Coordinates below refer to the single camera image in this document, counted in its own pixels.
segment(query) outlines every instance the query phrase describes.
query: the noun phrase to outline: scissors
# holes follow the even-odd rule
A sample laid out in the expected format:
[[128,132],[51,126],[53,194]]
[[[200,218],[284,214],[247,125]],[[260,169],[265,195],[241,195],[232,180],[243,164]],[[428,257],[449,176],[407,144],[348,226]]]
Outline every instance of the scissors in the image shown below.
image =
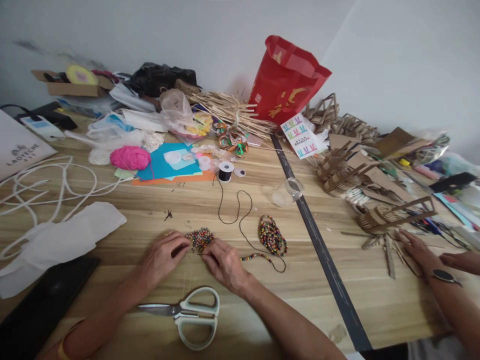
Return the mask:
[[[192,297],[203,292],[208,292],[213,295],[215,298],[213,306],[190,302]],[[150,303],[140,304],[138,305],[138,308],[153,315],[173,317],[183,343],[191,350],[200,351],[209,346],[214,339],[215,332],[217,331],[217,316],[219,315],[220,298],[219,294],[213,288],[203,286],[192,291],[178,304]],[[210,325],[211,332],[209,338],[203,343],[193,343],[189,341],[183,332],[184,324]]]

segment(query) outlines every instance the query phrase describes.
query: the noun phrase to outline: glass jar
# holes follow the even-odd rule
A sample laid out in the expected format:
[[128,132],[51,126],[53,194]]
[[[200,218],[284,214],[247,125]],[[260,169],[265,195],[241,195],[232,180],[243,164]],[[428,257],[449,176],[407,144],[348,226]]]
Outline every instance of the glass jar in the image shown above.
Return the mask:
[[294,177],[289,177],[273,191],[273,203],[281,208],[289,207],[300,199],[303,191],[302,183]]

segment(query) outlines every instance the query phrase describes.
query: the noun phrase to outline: scissors blade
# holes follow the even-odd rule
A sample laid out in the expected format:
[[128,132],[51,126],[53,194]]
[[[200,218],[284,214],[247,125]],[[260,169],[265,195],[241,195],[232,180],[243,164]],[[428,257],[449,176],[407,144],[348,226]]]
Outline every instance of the scissors blade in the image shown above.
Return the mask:
[[153,315],[170,317],[175,316],[182,311],[180,305],[170,304],[141,304],[138,305],[137,308]]

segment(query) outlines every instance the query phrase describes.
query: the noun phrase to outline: hand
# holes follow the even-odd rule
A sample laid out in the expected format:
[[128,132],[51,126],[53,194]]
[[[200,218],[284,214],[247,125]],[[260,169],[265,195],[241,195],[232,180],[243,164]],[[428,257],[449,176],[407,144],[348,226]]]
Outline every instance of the hand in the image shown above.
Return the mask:
[[466,273],[480,275],[480,254],[467,251],[460,254],[444,253],[440,260],[448,267]]
[[216,238],[203,250],[202,259],[220,284],[242,297],[251,274],[242,266],[236,248]]
[[418,236],[400,229],[399,239],[403,243],[405,250],[417,262],[423,270],[423,274],[428,277],[433,269],[443,269],[444,265],[440,258],[435,255],[427,245]]
[[134,284],[143,299],[169,275],[184,258],[191,241],[178,231],[173,231],[152,245],[142,264],[127,281]]

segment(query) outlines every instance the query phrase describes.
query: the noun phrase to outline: black plastic bag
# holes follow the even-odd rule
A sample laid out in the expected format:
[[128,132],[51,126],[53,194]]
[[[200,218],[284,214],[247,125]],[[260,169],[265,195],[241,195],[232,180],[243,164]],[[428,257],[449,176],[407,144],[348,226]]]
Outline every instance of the black plastic bag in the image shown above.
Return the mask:
[[197,75],[194,70],[158,65],[153,62],[144,63],[130,78],[130,86],[140,97],[147,95],[158,98],[160,94],[174,87],[175,81],[181,79],[187,84],[197,86]]

